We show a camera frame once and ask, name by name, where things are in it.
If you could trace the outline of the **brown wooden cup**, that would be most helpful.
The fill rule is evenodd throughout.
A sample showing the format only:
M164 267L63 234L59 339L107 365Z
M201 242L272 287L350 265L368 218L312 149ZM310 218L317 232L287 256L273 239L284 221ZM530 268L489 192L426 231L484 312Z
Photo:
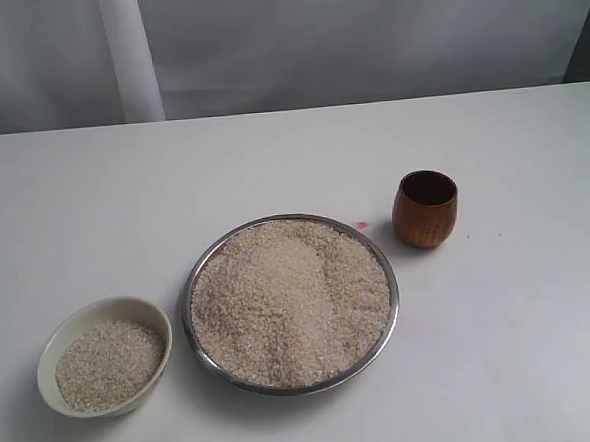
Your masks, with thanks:
M459 191L441 172L416 170L400 181L392 207L396 236L415 248L434 249L451 235Z

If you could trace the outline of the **rice pile in tray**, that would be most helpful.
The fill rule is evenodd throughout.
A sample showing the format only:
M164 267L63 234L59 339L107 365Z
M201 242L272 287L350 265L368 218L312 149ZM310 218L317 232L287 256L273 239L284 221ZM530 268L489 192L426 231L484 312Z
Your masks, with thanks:
M388 279L369 249L321 222L275 220L228 239L191 295L202 349L235 378L302 388L348 370L390 316Z

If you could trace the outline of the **white ceramic bowl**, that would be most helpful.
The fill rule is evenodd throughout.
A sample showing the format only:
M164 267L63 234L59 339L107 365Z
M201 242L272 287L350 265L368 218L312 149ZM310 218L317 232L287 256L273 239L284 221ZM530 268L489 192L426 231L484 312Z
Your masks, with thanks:
M66 403L60 393L55 380L56 364L66 347L79 336L93 329L94 326L110 320L133 320L158 332L165 340L162 361L150 381L127 401L108 410L75 411ZM127 414L144 405L158 386L172 352L172 343L173 331L169 319L164 311L154 304L130 296L98 300L69 316L47 341L41 353L36 374L36 384L41 399L56 413L75 419L112 418Z

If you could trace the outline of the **rice in white bowl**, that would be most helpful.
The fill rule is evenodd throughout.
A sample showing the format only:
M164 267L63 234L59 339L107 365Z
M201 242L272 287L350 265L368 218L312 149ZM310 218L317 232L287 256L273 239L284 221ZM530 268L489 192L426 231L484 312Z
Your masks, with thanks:
M137 394L158 370L165 340L133 320L94 326L64 350L55 380L66 403L78 412L108 410Z

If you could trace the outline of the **round steel tray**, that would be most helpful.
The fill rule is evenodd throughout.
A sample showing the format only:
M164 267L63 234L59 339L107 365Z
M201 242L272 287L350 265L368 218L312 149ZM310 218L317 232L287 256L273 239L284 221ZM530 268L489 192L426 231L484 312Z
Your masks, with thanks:
M381 332L381 336L377 339L376 343L373 344L368 352L358 360L355 365L348 368L347 370L335 375L330 379L326 379L323 382L315 383L305 387L292 387L292 388L281 388L281 387L268 387L263 385L256 385L254 383L244 381L238 377L232 375L228 370L225 370L218 362L214 361L212 357L203 349L200 341L197 337L196 330L192 323L193 313L193 290L198 283L199 276L201 275L204 268L208 265L209 260L213 259L220 253L221 249L229 242L232 238L236 237L247 229L254 229L257 226L271 223L272 221L307 221L317 224L324 224L332 227L336 231L345 234L351 238L354 238L360 242L369 252L372 253L375 260L380 265L384 275L387 279L387 286L389 292L389 315L384 326L384 330ZM396 275L394 274L392 264L387 259L386 254L383 253L381 248L375 244L369 237L366 237L361 231L347 225L341 221L333 220L325 216L317 216L313 214L303 213L286 213L286 214L275 214L253 221L243 223L238 227L229 230L226 234L222 235L214 243L212 243L198 258L194 266L190 270L185 285L179 295L179 315L182 329L185 333L186 343L190 348L191 357L198 366L198 369L209 377L218 379L218 381L224 384L230 384L231 386L248 391L252 394L266 395L271 397L292 397L292 396L309 396L312 394L318 394L325 392L329 389L341 386L342 384L353 379L359 375L362 371L368 368L373 361L376 360L378 355L385 349L394 329L396 328L396 322L399 315L400 305L400 291L398 290L398 282Z

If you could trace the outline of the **white backdrop curtain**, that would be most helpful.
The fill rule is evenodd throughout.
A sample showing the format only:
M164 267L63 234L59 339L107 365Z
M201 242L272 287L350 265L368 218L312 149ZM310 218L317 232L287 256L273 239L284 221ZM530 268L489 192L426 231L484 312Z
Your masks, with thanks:
M561 82L590 0L0 0L0 134Z

